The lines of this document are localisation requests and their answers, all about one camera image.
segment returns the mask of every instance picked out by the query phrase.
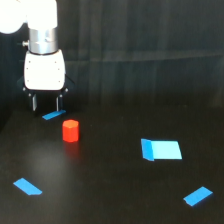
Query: blue tape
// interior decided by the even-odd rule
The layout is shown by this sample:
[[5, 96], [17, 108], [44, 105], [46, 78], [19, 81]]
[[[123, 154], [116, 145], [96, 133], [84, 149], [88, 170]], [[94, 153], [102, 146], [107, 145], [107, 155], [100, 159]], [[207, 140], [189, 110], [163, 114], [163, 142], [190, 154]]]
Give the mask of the blue tape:
[[187, 197], [185, 197], [184, 200], [190, 206], [194, 206], [195, 204], [202, 201], [203, 199], [205, 199], [206, 197], [208, 197], [211, 194], [213, 194], [212, 191], [208, 190], [205, 187], [201, 187], [198, 190], [191, 193], [190, 195], [188, 195]]
[[151, 141], [147, 139], [141, 139], [141, 143], [143, 158], [149, 161], [154, 161]]
[[50, 113], [50, 114], [44, 115], [43, 118], [44, 118], [45, 120], [50, 120], [51, 118], [57, 117], [57, 116], [59, 116], [59, 115], [61, 115], [61, 114], [64, 114], [64, 113], [66, 113], [65, 110], [55, 111], [55, 112], [52, 112], [52, 113]]
[[25, 192], [28, 195], [40, 195], [42, 194], [42, 191], [33, 186], [31, 183], [26, 181], [24, 178], [21, 178], [20, 180], [17, 180], [15, 183], [13, 183], [15, 186], [17, 186], [20, 190]]
[[152, 141], [154, 159], [182, 159], [177, 141]]

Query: black table surface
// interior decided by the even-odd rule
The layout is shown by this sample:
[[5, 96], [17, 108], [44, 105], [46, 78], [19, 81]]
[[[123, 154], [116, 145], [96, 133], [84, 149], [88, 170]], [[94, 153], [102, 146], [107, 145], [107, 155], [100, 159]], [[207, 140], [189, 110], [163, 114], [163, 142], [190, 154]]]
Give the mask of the black table surface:
[[[78, 143], [62, 123], [80, 122]], [[142, 158], [141, 138], [176, 140], [183, 160]], [[0, 223], [224, 222], [224, 110], [87, 107], [46, 121], [15, 111], [0, 133]], [[28, 196], [25, 178], [43, 193]], [[200, 187], [213, 195], [194, 207]]]

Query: red block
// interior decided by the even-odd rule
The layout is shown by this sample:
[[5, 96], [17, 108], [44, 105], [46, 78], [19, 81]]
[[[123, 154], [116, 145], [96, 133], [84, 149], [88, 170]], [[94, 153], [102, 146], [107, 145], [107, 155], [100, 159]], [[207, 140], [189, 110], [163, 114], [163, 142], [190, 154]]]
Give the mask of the red block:
[[79, 122], [67, 120], [63, 122], [63, 140], [66, 142], [77, 142], [79, 140]]

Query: blue sticker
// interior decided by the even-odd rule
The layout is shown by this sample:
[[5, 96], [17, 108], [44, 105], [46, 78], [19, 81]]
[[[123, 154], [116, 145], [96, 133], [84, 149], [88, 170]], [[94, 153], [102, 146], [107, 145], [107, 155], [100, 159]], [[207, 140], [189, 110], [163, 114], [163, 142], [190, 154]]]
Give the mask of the blue sticker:
[[13, 183], [15, 186], [17, 186], [20, 190], [25, 192], [28, 195], [40, 195], [42, 194], [42, 191], [33, 186], [31, 183], [26, 181], [24, 178], [21, 178], [20, 180], [17, 180], [15, 183]]
[[65, 110], [55, 111], [55, 112], [52, 112], [52, 113], [50, 113], [50, 114], [44, 115], [43, 118], [44, 118], [45, 120], [50, 120], [51, 118], [57, 117], [57, 116], [59, 116], [59, 115], [61, 115], [61, 114], [64, 114], [64, 113], [66, 113]]
[[212, 193], [213, 192], [211, 192], [207, 188], [201, 187], [198, 190], [196, 190], [193, 193], [191, 193], [190, 195], [188, 195], [187, 197], [185, 197], [184, 200], [190, 206], [194, 206], [195, 204], [197, 204], [198, 202], [200, 202], [204, 198], [208, 197]]
[[151, 141], [147, 139], [141, 139], [141, 143], [143, 158], [150, 161], [154, 161]]
[[177, 141], [152, 141], [154, 159], [182, 159]]

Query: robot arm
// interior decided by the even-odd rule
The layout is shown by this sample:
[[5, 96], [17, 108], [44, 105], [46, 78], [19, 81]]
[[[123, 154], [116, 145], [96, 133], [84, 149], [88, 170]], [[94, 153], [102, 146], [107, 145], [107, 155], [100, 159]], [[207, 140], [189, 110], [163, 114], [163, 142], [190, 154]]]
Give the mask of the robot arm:
[[57, 98], [60, 110], [65, 87], [65, 63], [58, 49], [57, 3], [55, 0], [0, 0], [0, 32], [17, 32], [27, 23], [29, 40], [23, 42], [28, 47], [24, 66], [23, 91], [27, 91], [33, 110], [36, 110], [38, 90], [61, 91]]

